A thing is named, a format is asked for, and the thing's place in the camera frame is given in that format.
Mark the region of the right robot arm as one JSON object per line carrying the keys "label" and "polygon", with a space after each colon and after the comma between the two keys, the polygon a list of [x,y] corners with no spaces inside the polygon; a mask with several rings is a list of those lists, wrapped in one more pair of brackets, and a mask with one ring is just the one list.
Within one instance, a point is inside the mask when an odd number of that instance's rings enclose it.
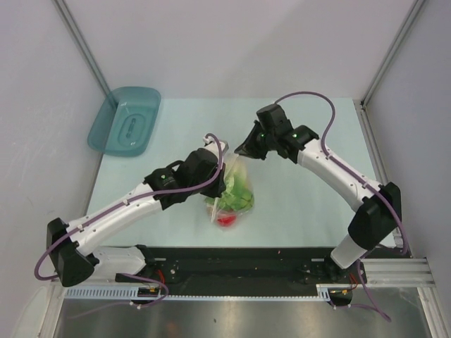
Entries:
{"label": "right robot arm", "polygon": [[369,180],[336,156],[309,127],[293,127],[278,104],[257,111],[257,120],[235,153],[264,160],[270,151],[310,170],[334,189],[355,212],[345,238],[331,251],[326,277],[342,282],[350,266],[384,240],[401,221],[401,196],[396,184]]}

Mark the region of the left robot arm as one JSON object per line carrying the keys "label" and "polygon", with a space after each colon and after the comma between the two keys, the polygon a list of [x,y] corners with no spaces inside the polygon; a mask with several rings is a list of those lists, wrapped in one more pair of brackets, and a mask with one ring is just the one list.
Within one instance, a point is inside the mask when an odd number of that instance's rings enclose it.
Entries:
{"label": "left robot arm", "polygon": [[109,206],[77,220],[55,218],[47,225],[47,256],[64,287],[78,285],[108,264],[103,241],[140,218],[185,202],[195,194],[220,197],[224,182],[225,142],[210,143],[146,176],[142,183]]}

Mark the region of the red fake tomato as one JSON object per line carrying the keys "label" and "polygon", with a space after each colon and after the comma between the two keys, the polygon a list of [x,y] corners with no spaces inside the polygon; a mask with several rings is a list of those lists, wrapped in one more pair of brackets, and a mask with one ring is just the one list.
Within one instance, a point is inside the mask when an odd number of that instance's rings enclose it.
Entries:
{"label": "red fake tomato", "polygon": [[220,227],[231,227],[235,224],[237,220],[236,215],[224,215],[217,218],[216,223]]}

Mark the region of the clear polka dot zip bag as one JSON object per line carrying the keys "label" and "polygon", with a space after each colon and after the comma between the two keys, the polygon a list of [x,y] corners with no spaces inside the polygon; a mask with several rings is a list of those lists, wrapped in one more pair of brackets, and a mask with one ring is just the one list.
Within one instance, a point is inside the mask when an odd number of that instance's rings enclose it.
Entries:
{"label": "clear polka dot zip bag", "polygon": [[254,191],[242,156],[225,156],[224,182],[222,195],[219,198],[206,197],[204,202],[210,221],[219,227],[229,228],[254,207]]}

